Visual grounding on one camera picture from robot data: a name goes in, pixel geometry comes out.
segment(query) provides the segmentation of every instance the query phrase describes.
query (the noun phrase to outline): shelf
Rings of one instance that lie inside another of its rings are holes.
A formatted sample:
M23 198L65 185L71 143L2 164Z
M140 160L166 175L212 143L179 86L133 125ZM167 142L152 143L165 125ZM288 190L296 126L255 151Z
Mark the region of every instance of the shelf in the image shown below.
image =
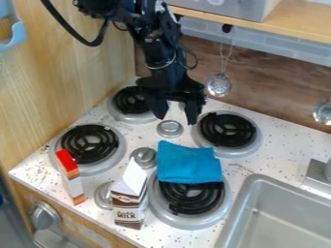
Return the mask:
M331 45L331 6L283 0L264 22L253 22L171 6L175 14L301 38Z

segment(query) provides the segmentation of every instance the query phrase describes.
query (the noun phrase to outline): hanging utensil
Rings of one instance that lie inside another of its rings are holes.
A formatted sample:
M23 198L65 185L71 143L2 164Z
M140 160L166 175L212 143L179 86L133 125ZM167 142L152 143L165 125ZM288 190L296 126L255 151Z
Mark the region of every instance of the hanging utensil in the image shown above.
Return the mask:
M331 96L315 106L313 117L316 122L331 126Z
M224 37L224 33L229 33L231 29L232 29L231 25L225 24L223 26L222 38ZM206 84L208 93L213 97L224 97L230 92L232 88L232 82L226 75L227 61L232 54L232 49L233 49L232 38L230 38L230 48L228 50L227 55L224 54L224 43L221 42L220 44L221 71L218 74L209 77L207 79L207 84Z

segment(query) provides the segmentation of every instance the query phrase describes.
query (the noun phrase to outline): red lid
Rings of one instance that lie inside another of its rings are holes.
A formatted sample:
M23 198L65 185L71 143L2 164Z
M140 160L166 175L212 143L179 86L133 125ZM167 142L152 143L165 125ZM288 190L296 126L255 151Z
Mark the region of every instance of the red lid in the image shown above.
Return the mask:
M77 164L66 149L55 152L55 155L67 172L78 169Z

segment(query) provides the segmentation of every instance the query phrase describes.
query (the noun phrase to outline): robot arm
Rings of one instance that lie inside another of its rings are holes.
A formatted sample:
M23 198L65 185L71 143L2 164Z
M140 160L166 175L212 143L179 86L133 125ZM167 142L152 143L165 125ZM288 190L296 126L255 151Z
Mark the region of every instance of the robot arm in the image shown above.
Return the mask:
M196 124L205 104L204 86L187 76L187 70L194 67L187 66L186 53L192 53L180 46L180 24L165 1L74 0L74 5L85 15L105 20L93 42L87 42L77 34L49 0L42 2L69 33L87 46L96 47L102 43L110 20L125 23L142 47L146 67L151 71L151 77L136 81L150 109L158 118L164 119L168 111L167 101L181 102L185 104L188 123Z

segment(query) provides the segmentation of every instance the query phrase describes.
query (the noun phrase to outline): gray wall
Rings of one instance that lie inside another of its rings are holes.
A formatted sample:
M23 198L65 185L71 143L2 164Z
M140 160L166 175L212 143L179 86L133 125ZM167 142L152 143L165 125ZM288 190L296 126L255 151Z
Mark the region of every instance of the gray wall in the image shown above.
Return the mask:
M232 41L238 47L246 47L324 66L331 66L331 45L242 27L235 27L231 33L224 35L221 23L192 17L183 17L180 22L183 25L183 33L186 35L215 42L230 43Z

